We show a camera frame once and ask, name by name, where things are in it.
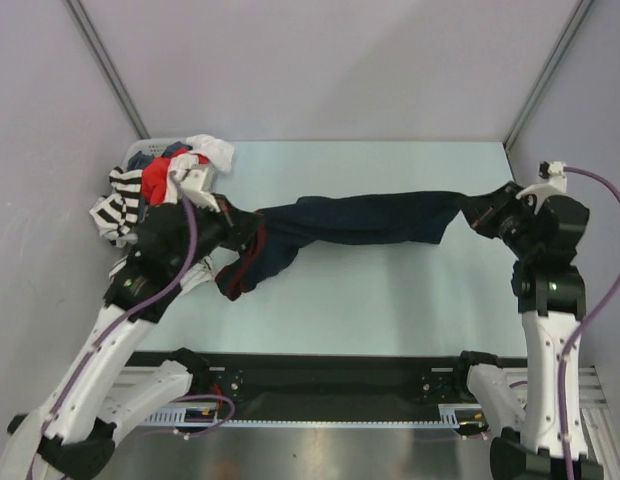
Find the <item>navy tank top red trim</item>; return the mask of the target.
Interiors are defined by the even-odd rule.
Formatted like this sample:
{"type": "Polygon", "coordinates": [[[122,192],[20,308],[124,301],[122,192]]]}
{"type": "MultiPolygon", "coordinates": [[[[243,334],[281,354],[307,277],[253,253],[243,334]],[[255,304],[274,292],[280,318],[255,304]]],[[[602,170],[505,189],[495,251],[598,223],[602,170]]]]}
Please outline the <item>navy tank top red trim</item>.
{"type": "Polygon", "coordinates": [[[296,202],[260,209],[261,223],[239,258],[221,269],[215,282],[231,301],[288,268],[299,251],[315,242],[438,245],[448,225],[462,213],[475,222],[486,196],[452,191],[417,191],[345,198],[304,196],[296,202]]]}

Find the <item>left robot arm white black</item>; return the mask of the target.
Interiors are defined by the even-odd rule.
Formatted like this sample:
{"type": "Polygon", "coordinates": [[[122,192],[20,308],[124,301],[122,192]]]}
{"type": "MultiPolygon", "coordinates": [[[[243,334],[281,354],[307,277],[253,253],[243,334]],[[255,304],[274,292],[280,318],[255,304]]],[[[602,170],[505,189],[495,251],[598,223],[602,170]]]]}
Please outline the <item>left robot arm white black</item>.
{"type": "Polygon", "coordinates": [[[108,394],[121,370],[181,292],[194,263],[216,248],[240,251],[258,231],[260,214],[212,194],[149,207],[136,243],[104,294],[95,325],[53,393],[11,421],[0,479],[93,479],[121,441],[167,403],[197,400],[211,387],[203,361],[181,350],[128,394],[108,394]]]}

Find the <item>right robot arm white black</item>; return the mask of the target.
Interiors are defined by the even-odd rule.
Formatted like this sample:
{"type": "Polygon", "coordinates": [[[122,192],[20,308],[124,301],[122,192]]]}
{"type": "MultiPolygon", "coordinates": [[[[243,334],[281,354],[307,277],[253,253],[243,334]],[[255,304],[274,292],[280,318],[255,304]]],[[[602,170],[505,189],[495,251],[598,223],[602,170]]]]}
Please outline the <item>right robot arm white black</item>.
{"type": "Polygon", "coordinates": [[[477,400],[493,432],[492,477],[603,478],[583,433],[576,337],[585,324],[586,295],[573,260],[589,209],[555,187],[526,190],[509,182],[467,198],[461,211],[477,234],[500,239],[516,257],[511,285],[527,348],[524,404],[491,355],[451,376],[453,393],[477,400]]]}

